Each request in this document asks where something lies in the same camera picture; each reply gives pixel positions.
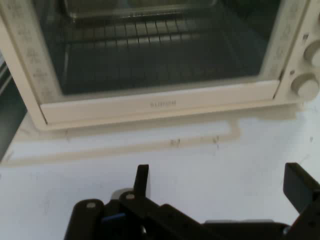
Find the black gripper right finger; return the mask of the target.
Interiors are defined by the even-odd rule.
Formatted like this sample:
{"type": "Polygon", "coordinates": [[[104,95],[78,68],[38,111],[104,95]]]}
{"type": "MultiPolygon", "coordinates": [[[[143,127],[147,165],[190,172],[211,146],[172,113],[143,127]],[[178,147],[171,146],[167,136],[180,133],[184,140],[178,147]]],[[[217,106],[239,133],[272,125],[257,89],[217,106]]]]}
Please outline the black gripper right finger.
{"type": "Polygon", "coordinates": [[[320,218],[320,184],[296,162],[285,164],[283,192],[299,213],[295,224],[315,227],[320,218]]]}

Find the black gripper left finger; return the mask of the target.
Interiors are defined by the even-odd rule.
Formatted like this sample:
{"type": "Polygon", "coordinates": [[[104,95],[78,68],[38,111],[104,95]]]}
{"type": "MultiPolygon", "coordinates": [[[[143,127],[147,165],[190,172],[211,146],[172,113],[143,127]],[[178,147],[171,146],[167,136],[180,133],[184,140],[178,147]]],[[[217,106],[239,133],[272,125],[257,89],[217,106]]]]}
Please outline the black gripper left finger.
{"type": "Polygon", "coordinates": [[[139,220],[145,218],[149,205],[149,199],[146,195],[148,176],[149,165],[139,165],[135,175],[133,190],[122,193],[119,198],[125,211],[139,220]]]}

